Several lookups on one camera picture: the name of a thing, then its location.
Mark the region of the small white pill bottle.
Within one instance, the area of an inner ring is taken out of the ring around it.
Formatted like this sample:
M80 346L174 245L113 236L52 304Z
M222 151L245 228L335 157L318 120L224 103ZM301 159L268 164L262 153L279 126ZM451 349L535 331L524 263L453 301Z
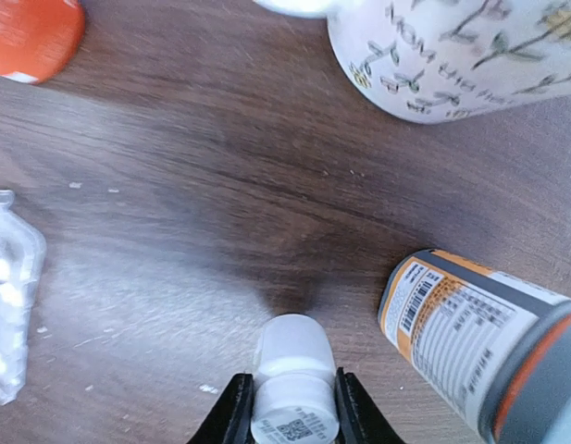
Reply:
M254 441L334 442L335 374L327 333L315 319L284 314L268 321L254 354Z

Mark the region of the amber bottle grey cap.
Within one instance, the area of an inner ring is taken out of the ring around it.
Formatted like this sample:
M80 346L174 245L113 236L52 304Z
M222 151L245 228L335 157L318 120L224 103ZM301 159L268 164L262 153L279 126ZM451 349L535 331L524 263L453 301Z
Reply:
M426 249L392 271L379 325L487 443L571 443L571 298Z

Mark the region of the clear pill organizer box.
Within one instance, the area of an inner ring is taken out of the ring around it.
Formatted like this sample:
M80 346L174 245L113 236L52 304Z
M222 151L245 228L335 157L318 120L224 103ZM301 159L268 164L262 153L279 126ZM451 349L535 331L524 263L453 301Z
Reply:
M0 405L25 384L31 308L46 252L43 234L11 210L15 193L0 190Z

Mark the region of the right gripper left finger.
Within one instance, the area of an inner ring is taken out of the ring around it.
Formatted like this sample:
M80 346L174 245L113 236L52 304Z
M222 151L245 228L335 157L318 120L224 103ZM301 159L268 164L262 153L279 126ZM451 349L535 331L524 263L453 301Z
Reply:
M250 428L253 402L253 376L234 375L188 444L253 443Z

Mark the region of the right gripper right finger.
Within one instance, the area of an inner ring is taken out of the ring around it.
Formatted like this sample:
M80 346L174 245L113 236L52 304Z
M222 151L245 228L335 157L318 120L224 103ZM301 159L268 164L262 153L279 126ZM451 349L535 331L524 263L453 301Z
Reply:
M337 369L335 402L340 431L335 443L345 444L404 444L381 413L358 377Z

